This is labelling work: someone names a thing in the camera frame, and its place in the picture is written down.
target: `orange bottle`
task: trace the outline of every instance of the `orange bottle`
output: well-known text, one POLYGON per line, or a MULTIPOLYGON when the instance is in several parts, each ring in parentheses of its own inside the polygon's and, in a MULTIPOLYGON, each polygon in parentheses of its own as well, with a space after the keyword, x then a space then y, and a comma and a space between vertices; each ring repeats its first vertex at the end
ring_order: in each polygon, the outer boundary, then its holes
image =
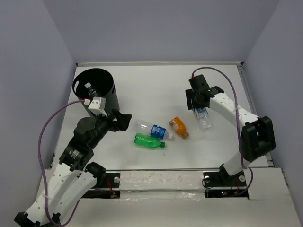
POLYGON ((169 125, 173 128, 176 134, 180 135, 183 139, 189 136, 189 133, 186 131, 185 124, 180 120, 180 118, 175 117, 169 122, 169 125))

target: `white table surface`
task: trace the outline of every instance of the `white table surface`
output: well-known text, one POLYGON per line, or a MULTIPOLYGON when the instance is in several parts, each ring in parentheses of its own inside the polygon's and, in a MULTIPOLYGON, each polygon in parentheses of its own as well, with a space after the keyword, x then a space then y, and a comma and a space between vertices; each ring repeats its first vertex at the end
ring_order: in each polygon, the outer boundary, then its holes
POLYGON ((154 226, 300 227, 300 223, 291 201, 284 200, 82 199, 68 225, 68 227, 154 226))
MULTIPOLYGON (((128 131, 108 132, 94 149, 91 161, 108 170, 126 169, 179 169, 179 168, 218 168, 237 152, 236 129, 215 111, 209 110, 213 129, 206 131, 200 139, 192 111, 187 109, 185 90, 190 88, 188 79, 199 66, 108 66, 115 81, 120 112, 132 114, 128 131), (188 140, 174 135, 173 141, 165 141, 164 149, 149 150, 134 144, 133 124, 142 119, 173 132, 168 122, 179 116, 190 134, 188 140)), ((235 65, 215 65, 232 81, 238 96, 239 105, 250 111, 249 103, 235 65)), ((75 76, 93 67, 78 67, 75 76)), ((227 80, 212 70, 201 70, 208 84, 221 87, 233 99, 227 80)), ((77 100, 71 91, 69 102, 77 100)), ((54 166, 73 137, 78 120, 88 116, 81 104, 67 108, 59 137, 54 166)), ((256 160, 251 166, 268 166, 265 157, 256 160)))

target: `plastic bottle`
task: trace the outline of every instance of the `plastic bottle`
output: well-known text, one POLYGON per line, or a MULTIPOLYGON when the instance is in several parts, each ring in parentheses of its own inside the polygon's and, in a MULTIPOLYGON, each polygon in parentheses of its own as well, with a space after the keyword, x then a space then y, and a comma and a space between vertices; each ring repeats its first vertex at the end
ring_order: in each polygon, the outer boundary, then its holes
POLYGON ((137 133, 135 136, 134 142, 139 145, 146 146, 148 148, 164 148, 165 143, 161 142, 155 137, 143 135, 141 133, 137 133))
POLYGON ((185 124, 180 120, 180 118, 175 117, 169 122, 169 125, 173 128, 176 134, 180 135, 183 139, 186 139, 189 136, 189 133, 186 131, 185 124))
POLYGON ((208 116, 208 112, 205 108, 194 108, 193 109, 194 115, 196 120, 198 121, 199 125, 203 129, 208 129, 212 127, 212 122, 208 116))
POLYGON ((136 132, 144 135, 156 137, 162 139, 172 139, 173 135, 169 133, 165 128, 162 128, 156 124, 148 123, 142 120, 137 120, 134 123, 134 129, 136 132))
POLYGON ((92 100, 94 97, 98 97, 98 92, 95 88, 92 87, 90 83, 86 83, 84 87, 87 89, 89 98, 92 100))

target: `wire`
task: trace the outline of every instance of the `wire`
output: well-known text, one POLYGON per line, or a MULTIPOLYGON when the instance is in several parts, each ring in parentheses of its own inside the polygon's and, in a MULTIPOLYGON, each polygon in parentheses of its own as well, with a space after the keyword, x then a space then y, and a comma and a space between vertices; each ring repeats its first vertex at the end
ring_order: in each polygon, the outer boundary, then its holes
POLYGON ((45 175, 45 170, 44 170, 44 166, 43 166, 43 162, 42 162, 42 157, 41 157, 41 139, 42 139, 42 136, 43 136, 43 133, 45 131, 45 128, 47 127, 48 123, 63 109, 65 109, 66 107, 68 107, 69 105, 72 105, 72 104, 75 104, 75 103, 84 103, 84 100, 77 100, 77 101, 74 101, 74 102, 70 102, 68 104, 66 104, 65 106, 63 106, 61 109, 57 110, 55 113, 53 113, 52 116, 50 116, 50 118, 46 121, 46 123, 44 124, 41 132, 40 132, 40 135, 39 135, 39 140, 38 140, 38 159, 39 159, 39 165, 40 165, 40 168, 41 168, 41 172, 42 172, 42 178, 43 178, 43 184, 44 184, 44 193, 45 193, 45 200, 44 200, 44 204, 45 204, 45 213, 46 213, 46 216, 47 216, 47 219, 50 221, 50 223, 56 227, 64 227, 66 225, 68 225, 68 223, 71 221, 75 211, 76 211, 76 208, 79 204, 79 201, 77 201, 75 207, 74 207, 74 210, 72 211, 71 213, 71 216, 70 218, 68 219, 68 221, 65 223, 65 224, 58 224, 58 223, 55 223, 53 220, 52 220, 52 217, 50 216, 49 214, 49 209, 48 209, 48 188, 47 188, 47 179, 46 179, 46 175, 45 175))
POLYGON ((232 85, 232 82, 231 80, 228 78, 228 76, 226 76, 222 71, 216 69, 216 68, 213 68, 213 67, 209 67, 209 66, 205 66, 205 67, 201 67, 201 68, 198 68, 196 70, 193 71, 192 73, 192 78, 195 76, 195 72, 197 72, 198 70, 203 70, 203 69, 210 69, 210 70, 215 70, 217 72, 219 72, 220 74, 222 74, 229 82, 231 88, 232 88, 232 92, 233 92, 233 96, 234 96, 234 99, 235 99, 235 108, 236 108, 236 128, 237 128, 237 135, 238 135, 238 142, 239 142, 239 146, 238 146, 238 149, 239 149, 239 153, 240 153, 240 157, 241 157, 241 166, 243 169, 249 169, 250 172, 251 172, 251 179, 250 179, 250 183, 247 185, 246 189, 244 189, 243 191, 241 191, 239 194, 236 194, 236 195, 233 195, 233 196, 238 196, 238 195, 241 195, 243 193, 245 193, 249 187, 251 186, 252 184, 252 180, 254 178, 254 174, 252 172, 252 169, 248 166, 245 166, 244 165, 244 161, 243 161, 243 151, 242 151, 242 146, 241 146, 241 132, 240 132, 240 120, 239 120, 239 110, 238 110, 238 99, 237 99, 237 95, 236 95, 236 91, 235 91, 235 88, 234 86, 232 85))
POLYGON ((102 190, 102 189, 99 189, 99 188, 92 188, 92 189, 95 190, 95 191, 98 191, 98 192, 108 192, 106 190, 102 190))
POLYGON ((206 187, 205 183, 203 184, 203 182, 205 182, 205 178, 202 179, 202 186, 205 187, 206 189, 212 189, 213 187, 206 187))
POLYGON ((240 185, 239 185, 239 182, 236 180, 236 184, 237 184, 237 186, 238 186, 238 189, 237 189, 237 191, 234 193, 234 194, 238 194, 239 193, 239 190, 240 190, 240 185))
POLYGON ((233 183, 232 183, 232 185, 231 185, 231 188, 228 190, 227 195, 231 192, 232 187, 233 187, 233 183))
POLYGON ((107 186, 108 186, 108 188, 109 188, 109 194, 110 194, 110 197, 111 198, 116 198, 117 196, 116 196, 116 193, 115 193, 115 191, 112 189, 112 185, 110 184, 110 180, 107 178, 106 179, 106 184, 107 184, 107 186))

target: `clear plastic bottle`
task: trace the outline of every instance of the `clear plastic bottle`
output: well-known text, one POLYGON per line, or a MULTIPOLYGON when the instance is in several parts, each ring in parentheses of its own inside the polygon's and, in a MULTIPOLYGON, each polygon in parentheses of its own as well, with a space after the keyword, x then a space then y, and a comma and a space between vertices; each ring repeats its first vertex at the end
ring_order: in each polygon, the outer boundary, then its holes
POLYGON ((173 138, 173 135, 169 133, 165 128, 142 120, 135 121, 134 130, 144 135, 156 137, 160 140, 173 138))
POLYGON ((84 87, 87 89, 89 98, 92 100, 94 97, 98 97, 98 92, 95 88, 92 87, 90 83, 86 83, 84 87))
POLYGON ((193 112, 197 122, 199 123, 202 129, 208 129, 212 127, 213 124, 205 108, 194 108, 193 112))

